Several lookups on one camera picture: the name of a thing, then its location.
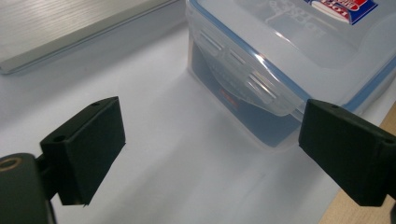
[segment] gray laptop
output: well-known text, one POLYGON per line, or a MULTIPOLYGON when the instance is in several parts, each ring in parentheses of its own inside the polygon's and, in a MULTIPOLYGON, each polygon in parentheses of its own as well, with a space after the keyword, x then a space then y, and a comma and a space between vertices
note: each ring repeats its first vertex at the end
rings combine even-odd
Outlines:
POLYGON ((0 73, 16 71, 109 27, 174 1, 0 1, 0 73))

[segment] white table surface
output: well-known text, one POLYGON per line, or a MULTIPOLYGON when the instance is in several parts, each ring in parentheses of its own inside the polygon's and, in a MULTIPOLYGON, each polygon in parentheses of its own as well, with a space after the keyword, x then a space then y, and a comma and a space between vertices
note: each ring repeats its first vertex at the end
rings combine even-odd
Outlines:
MULTIPOLYGON (((127 144, 89 206, 52 199, 60 224, 318 223, 338 187, 296 146, 257 144, 186 70, 184 2, 0 76, 0 157, 118 95, 127 144)), ((363 115, 379 124, 396 82, 363 115)))

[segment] label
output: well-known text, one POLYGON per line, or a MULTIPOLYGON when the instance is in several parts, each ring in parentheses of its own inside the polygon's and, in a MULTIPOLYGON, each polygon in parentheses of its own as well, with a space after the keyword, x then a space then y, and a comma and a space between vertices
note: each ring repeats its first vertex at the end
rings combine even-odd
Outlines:
POLYGON ((326 15, 351 25, 378 6, 372 0, 305 0, 326 15))

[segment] clear plastic box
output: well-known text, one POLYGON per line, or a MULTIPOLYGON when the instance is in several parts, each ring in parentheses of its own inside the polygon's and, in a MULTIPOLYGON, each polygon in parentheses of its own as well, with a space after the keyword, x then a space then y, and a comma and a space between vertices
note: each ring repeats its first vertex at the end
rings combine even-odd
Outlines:
POLYGON ((188 0, 191 41, 233 97, 301 120, 315 98, 359 114, 392 79, 393 0, 188 0))

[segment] container lid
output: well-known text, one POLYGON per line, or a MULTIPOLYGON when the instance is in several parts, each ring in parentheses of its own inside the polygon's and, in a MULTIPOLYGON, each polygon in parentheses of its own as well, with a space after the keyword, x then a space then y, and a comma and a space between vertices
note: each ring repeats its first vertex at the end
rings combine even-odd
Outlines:
POLYGON ((396 66, 394 0, 190 2, 297 94, 354 110, 396 66))

